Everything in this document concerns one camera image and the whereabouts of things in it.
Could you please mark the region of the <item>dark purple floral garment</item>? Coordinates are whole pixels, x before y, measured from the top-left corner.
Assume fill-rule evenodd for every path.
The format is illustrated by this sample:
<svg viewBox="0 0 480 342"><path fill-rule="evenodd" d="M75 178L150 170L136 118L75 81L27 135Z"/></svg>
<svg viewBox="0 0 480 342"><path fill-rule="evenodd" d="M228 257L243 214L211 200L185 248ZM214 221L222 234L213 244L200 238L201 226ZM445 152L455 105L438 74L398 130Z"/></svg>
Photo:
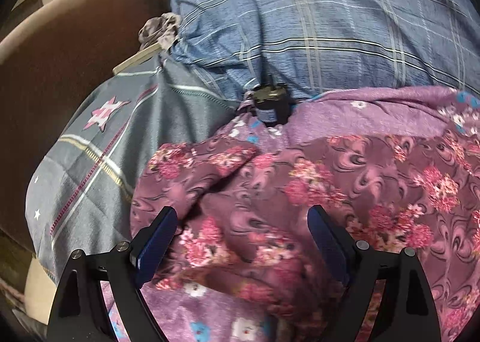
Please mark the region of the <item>dark purple floral garment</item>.
<svg viewBox="0 0 480 342"><path fill-rule="evenodd" d="M439 316L454 340L479 307L479 141L446 130L432 138L349 135L263 153L217 136L164 144L135 188L130 229L160 210L179 228L146 286L151 309L170 293L215 292L240 304L212 325L193 310L176 340L267 338L260 321L277 316L292 341L325 329L341 294L307 224L320 205L355 240L374 249L417 251Z"/></svg>

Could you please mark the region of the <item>grey star-pattern bedsheet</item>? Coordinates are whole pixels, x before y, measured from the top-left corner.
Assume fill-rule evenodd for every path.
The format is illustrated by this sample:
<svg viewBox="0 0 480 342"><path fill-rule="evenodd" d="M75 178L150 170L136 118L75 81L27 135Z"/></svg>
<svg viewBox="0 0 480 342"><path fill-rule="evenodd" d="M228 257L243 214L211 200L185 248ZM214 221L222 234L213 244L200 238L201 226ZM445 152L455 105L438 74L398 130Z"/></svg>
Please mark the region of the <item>grey star-pattern bedsheet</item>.
<svg viewBox="0 0 480 342"><path fill-rule="evenodd" d="M203 73L158 53L108 79L84 100L30 180L25 217L44 271L58 281L70 253L103 253L131 237L130 204L162 144L197 143L237 103Z"/></svg>

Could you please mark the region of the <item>light purple flowered blanket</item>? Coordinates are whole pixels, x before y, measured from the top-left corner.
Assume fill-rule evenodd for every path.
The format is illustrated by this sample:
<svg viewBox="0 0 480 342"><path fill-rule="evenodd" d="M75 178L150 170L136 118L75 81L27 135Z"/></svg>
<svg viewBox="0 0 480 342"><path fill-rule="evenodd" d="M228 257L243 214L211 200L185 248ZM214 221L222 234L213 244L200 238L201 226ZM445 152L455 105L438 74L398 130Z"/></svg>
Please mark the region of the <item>light purple flowered blanket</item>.
<svg viewBox="0 0 480 342"><path fill-rule="evenodd" d="M479 140L479 103L474 97L443 87L363 88L331 92L318 100L305 101L294 109L283 126L268 128L251 113L242 113L208 140L226 136L251 143L263 153L274 153L320 138L349 135L432 138L446 130ZM143 286L143 296L171 341L213 341L174 339L175 332L187 332L189 310L217 325L225 322L230 311L241 309L240 304L229 304L219 292L206 297L205 289L200 288L198 297L170 293L160 300L159 310L153 311L152 295L146 291L151 282ZM264 341L292 341L277 316L264 314L260 321L267 335Z"/></svg>

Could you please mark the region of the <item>small black device on bed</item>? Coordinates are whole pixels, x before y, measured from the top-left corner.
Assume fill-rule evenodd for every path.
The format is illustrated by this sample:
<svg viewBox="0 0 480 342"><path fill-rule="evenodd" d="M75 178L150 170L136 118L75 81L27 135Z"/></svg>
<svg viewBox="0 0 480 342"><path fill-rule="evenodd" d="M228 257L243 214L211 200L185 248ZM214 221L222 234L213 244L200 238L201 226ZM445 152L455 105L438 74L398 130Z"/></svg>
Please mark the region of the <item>small black device on bed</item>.
<svg viewBox="0 0 480 342"><path fill-rule="evenodd" d="M272 74L267 74L247 97L253 102L257 119L266 126L286 125L295 103L288 85L276 82Z"/></svg>

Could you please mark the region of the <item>brown headboard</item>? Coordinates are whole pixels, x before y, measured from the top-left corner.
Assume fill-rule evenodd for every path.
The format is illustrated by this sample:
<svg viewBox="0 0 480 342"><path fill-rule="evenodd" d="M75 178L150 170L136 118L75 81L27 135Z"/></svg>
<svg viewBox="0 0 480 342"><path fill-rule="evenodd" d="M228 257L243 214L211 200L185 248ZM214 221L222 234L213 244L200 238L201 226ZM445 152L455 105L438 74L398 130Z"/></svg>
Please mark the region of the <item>brown headboard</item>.
<svg viewBox="0 0 480 342"><path fill-rule="evenodd" d="M52 0L1 42L1 230L32 252L29 180L89 93L169 0Z"/></svg>

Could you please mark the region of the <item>flat beige stick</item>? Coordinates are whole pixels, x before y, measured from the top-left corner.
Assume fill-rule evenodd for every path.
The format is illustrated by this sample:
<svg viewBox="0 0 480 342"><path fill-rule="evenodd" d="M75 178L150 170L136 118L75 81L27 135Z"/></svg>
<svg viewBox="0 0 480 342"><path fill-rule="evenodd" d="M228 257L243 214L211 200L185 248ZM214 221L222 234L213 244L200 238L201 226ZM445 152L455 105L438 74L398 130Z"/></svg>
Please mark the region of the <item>flat beige stick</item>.
<svg viewBox="0 0 480 342"><path fill-rule="evenodd" d="M133 56L129 57L125 61L121 62L117 66L115 66L112 70L114 75L118 75L125 69L130 66L139 65L143 62L149 60L151 57L154 56L158 51L160 51L161 45L160 43L152 44L151 46L140 50L139 52L135 53Z"/></svg>

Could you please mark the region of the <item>grey crumpled cloth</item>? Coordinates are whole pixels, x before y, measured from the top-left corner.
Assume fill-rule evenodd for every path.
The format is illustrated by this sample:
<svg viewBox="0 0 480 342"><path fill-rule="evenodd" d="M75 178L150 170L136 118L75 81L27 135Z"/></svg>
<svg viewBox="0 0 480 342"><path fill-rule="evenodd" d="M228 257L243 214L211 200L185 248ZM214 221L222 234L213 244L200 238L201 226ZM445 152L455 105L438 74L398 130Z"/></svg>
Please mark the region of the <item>grey crumpled cloth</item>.
<svg viewBox="0 0 480 342"><path fill-rule="evenodd" d="M157 44L161 50L168 51L178 40L181 18L178 14L164 13L159 17L147 20L138 32L140 49L143 50Z"/></svg>

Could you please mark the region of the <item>blue plaid quilt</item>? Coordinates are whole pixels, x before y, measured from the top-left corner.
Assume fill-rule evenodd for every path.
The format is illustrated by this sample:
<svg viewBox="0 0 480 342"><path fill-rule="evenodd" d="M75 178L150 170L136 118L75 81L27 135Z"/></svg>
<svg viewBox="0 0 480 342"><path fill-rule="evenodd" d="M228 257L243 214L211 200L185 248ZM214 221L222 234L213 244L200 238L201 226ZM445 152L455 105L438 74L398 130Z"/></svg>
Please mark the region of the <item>blue plaid quilt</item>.
<svg viewBox="0 0 480 342"><path fill-rule="evenodd" d="M296 98L439 85L479 93L479 15L469 0L171 0L173 58L239 100L272 76Z"/></svg>

